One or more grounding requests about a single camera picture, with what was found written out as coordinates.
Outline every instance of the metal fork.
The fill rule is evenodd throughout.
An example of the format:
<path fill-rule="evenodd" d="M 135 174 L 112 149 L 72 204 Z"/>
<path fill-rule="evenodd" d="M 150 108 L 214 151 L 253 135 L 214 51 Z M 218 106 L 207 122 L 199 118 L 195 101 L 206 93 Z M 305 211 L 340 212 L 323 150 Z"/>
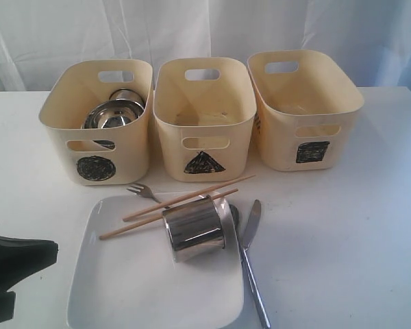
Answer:
<path fill-rule="evenodd" d="M 161 204 L 162 202 L 157 199 L 157 197 L 152 193 L 152 190 L 149 188 L 149 186 L 140 184 L 140 183 L 133 183 L 129 187 L 127 187 L 127 190 L 129 192 L 134 193 L 135 195 L 139 195 L 141 197 L 147 197 L 149 199 L 152 199 L 153 201 L 157 202 L 158 204 Z"/>

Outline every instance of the square plate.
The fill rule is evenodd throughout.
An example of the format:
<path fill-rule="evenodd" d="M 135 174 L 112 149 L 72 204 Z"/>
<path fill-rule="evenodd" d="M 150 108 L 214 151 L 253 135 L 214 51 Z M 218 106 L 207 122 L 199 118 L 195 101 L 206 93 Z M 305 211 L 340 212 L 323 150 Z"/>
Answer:
<path fill-rule="evenodd" d="M 149 204 L 141 197 L 118 196 L 93 208 L 68 300 L 73 329 L 221 328 L 238 317 L 243 281 L 231 216 L 222 220 L 225 249 L 186 263 L 174 263 L 163 220 L 99 240 L 121 227 L 122 217 Z"/>

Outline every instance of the cream plastic bin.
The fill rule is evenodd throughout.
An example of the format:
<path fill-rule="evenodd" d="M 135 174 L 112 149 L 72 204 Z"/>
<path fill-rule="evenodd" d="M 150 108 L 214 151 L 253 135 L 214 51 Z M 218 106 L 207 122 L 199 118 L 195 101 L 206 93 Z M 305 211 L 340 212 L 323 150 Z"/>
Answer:
<path fill-rule="evenodd" d="M 133 80 L 102 82 L 99 73 L 110 71 L 132 72 Z M 143 114 L 123 127 L 81 129 L 88 113 L 120 88 L 131 89 L 146 101 Z M 152 103 L 150 64 L 141 60 L 94 60 L 64 72 L 39 119 L 72 181 L 83 185 L 127 184 L 146 174 L 149 166 L 147 127 Z M 106 149 L 94 142 L 100 140 L 112 141 L 116 147 Z"/>
<path fill-rule="evenodd" d="M 298 65 L 267 73 L 268 65 Z M 364 99 L 327 55 L 311 50 L 257 53 L 248 59 L 258 104 L 254 134 L 263 162 L 280 171 L 335 164 Z"/>
<path fill-rule="evenodd" d="M 188 80 L 197 70 L 213 80 Z M 256 99 L 245 65 L 231 58 L 186 58 L 160 69 L 154 115 L 164 166 L 176 180 L 231 180 L 245 168 Z"/>

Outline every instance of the white backdrop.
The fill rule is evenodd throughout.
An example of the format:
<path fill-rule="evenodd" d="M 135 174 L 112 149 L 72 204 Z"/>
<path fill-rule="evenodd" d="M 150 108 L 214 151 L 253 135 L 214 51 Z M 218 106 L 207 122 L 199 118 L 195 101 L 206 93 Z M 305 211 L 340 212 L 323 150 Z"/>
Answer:
<path fill-rule="evenodd" d="M 0 0 L 0 90 L 82 60 L 327 53 L 358 86 L 411 89 L 411 0 Z"/>

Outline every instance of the triangle label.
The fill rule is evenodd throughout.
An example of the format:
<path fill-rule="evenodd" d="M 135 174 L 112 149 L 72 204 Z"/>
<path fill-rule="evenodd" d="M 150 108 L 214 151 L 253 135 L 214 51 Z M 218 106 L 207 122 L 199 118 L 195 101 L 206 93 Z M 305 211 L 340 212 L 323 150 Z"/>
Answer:
<path fill-rule="evenodd" d="M 198 173 L 220 173 L 224 171 L 215 159 L 204 151 L 199 152 L 184 168 L 184 173 L 198 174 Z"/>

